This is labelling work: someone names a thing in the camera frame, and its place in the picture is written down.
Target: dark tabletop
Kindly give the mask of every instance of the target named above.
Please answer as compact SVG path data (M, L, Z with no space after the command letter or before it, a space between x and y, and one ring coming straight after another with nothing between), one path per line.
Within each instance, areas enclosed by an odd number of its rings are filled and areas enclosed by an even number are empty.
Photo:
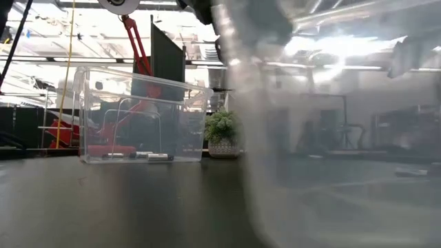
M240 161L85 165L0 161L0 248L265 247Z

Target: black table surface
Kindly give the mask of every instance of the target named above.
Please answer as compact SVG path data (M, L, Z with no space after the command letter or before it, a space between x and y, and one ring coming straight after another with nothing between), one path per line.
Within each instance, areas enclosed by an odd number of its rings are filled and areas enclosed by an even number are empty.
M0 247L266 247L240 161L0 161Z

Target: table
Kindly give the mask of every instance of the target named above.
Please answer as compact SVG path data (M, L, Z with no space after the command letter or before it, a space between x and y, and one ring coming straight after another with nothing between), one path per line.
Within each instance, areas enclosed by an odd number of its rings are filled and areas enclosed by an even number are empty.
M240 161L0 161L0 247L265 247Z

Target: black cable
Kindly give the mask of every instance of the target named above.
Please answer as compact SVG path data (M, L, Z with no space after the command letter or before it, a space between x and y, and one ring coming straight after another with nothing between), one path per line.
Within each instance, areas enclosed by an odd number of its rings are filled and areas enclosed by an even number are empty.
M14 56L15 49L17 48L17 44L19 43L21 32L23 32L23 27L25 25L26 19L28 18L30 6L32 5L33 1L34 0L28 0L28 3L26 4L25 11L23 12L23 18L20 21L19 29L17 30L17 33L15 34L14 43L12 43L11 51L9 51L8 60L6 60L6 64L3 69L3 72L0 74L0 90L1 90L1 85L3 84L3 80L6 77L6 73L8 72L9 65L12 62L12 57Z

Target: clear plastic bin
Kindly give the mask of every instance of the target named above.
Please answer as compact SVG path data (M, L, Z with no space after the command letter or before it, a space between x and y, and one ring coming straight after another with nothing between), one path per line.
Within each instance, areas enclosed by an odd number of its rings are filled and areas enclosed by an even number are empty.
M103 68L79 68L74 85L86 163L201 160L211 89Z
M441 247L441 1L222 0L272 247Z

